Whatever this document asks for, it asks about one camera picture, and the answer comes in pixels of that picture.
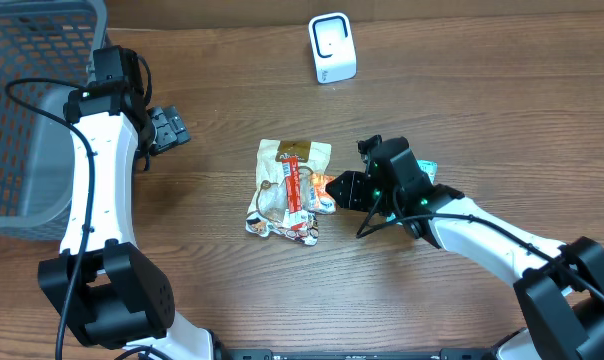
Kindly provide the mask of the small orange snack packet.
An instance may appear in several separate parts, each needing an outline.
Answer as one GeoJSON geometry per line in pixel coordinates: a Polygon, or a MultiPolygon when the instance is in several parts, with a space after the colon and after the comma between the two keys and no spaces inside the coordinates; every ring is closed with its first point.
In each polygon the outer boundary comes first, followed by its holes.
{"type": "Polygon", "coordinates": [[[309,209],[320,214],[332,214],[336,211],[334,198],[326,191],[326,186],[335,176],[313,173],[310,177],[309,209]]]}

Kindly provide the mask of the red stick snack packet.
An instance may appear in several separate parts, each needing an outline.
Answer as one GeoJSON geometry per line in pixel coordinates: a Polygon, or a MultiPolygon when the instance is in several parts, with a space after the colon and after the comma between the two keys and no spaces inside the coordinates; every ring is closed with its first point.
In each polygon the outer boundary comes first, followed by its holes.
{"type": "Polygon", "coordinates": [[[282,160],[284,180],[287,188],[288,220],[292,230],[303,227],[302,203],[300,195],[300,179],[298,170],[298,159],[288,157],[282,160]]]}

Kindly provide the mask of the beige pet treat bag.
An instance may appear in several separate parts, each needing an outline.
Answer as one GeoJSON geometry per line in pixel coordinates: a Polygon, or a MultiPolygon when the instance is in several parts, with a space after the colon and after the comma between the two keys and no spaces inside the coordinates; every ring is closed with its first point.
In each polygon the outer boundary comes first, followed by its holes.
{"type": "Polygon", "coordinates": [[[247,210],[245,229],[260,237],[272,234],[314,246],[319,238],[319,215],[309,209],[310,177],[313,173],[325,174],[329,165],[332,146],[328,143],[308,140],[260,141],[256,164],[256,191],[247,210]],[[282,160],[298,159],[303,227],[292,230],[288,220],[287,188],[282,160]]]}

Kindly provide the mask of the teal orange snack packet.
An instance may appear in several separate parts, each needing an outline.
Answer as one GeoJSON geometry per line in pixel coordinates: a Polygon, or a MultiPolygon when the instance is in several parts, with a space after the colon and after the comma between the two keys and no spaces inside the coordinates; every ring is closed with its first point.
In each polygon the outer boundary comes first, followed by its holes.
{"type": "Polygon", "coordinates": [[[438,165],[432,161],[396,160],[391,162],[391,211],[386,220],[413,215],[420,206],[428,203],[428,197],[434,192],[435,175],[438,165]]]}

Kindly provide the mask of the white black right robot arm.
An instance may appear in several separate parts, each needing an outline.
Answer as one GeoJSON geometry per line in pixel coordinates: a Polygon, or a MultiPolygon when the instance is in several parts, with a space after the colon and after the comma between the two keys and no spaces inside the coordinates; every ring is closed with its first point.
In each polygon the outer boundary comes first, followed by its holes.
{"type": "Polygon", "coordinates": [[[394,213],[393,224],[479,264],[514,290],[524,329],[488,359],[604,359],[604,248],[536,236],[482,210],[429,177],[406,185],[347,171],[326,190],[344,208],[394,213]]]}

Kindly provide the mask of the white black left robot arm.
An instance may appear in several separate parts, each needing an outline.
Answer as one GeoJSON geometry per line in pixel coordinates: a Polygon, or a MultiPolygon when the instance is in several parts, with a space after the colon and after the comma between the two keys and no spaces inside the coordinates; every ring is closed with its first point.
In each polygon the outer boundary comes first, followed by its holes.
{"type": "Polygon", "coordinates": [[[58,331],[125,356],[228,358],[211,331],[178,313],[167,276],[136,245],[134,162],[154,138],[141,90],[124,83],[73,90],[64,112],[75,156],[71,213],[59,255],[38,267],[58,331]]]}

